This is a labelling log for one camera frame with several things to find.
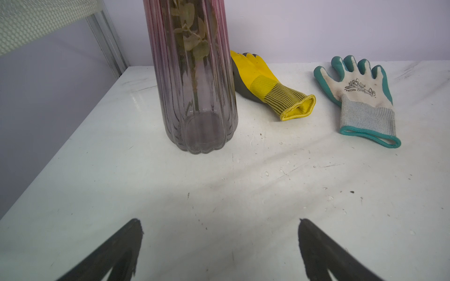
mesh panel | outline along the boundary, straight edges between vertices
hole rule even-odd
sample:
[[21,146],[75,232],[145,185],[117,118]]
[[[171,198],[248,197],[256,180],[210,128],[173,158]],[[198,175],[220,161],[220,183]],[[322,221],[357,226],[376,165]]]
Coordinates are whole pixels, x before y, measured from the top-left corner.
[[0,0],[0,55],[100,10],[99,0]]
[[392,109],[354,102],[345,94],[342,95],[341,128],[344,126],[396,135],[395,113]]

teal and white glove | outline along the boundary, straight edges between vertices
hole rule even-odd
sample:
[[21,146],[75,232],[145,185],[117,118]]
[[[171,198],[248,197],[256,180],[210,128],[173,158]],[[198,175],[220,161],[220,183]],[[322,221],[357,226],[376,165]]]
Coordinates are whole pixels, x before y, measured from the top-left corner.
[[384,69],[377,65],[370,71],[368,60],[356,64],[353,56],[344,60],[334,57],[331,65],[340,81],[331,78],[321,66],[314,70],[314,77],[341,107],[340,133],[369,138],[388,148],[399,147],[401,141],[396,137],[394,106]]

leaf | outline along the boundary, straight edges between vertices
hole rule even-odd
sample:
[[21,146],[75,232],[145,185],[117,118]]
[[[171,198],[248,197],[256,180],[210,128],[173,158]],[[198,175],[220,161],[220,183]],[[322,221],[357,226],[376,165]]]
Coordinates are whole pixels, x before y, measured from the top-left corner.
[[198,17],[198,35],[201,39],[205,38],[206,35],[206,26],[200,17]]
[[170,14],[174,17],[179,17],[180,11],[177,8],[170,8]]
[[175,33],[175,40],[178,46],[181,47],[181,49],[184,49],[185,43],[183,41],[183,34]]
[[181,22],[186,22],[188,28],[190,28],[194,23],[195,18],[195,6],[192,3],[187,3],[186,5],[179,5]]
[[184,41],[184,49],[186,51],[190,51],[200,43],[200,38],[198,38],[194,34],[191,34],[189,37],[183,36],[183,41]]
[[196,61],[203,60],[204,57],[209,55],[209,43],[207,40],[202,40],[197,46],[192,50],[194,58]]

pink glass vase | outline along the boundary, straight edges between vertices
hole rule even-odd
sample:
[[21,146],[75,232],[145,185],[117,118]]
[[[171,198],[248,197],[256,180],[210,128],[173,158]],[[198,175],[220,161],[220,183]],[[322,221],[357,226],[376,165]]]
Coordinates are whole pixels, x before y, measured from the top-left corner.
[[238,124],[223,0],[144,0],[162,116],[182,150],[222,148]]

white wall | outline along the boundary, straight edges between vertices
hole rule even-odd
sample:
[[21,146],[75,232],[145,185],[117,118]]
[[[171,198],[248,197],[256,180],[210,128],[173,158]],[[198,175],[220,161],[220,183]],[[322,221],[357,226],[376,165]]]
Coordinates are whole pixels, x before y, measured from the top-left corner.
[[[130,64],[151,65],[142,0],[104,0]],[[450,59],[449,0],[225,0],[230,47],[267,62]]]
[[0,57],[0,218],[115,81],[85,19]]

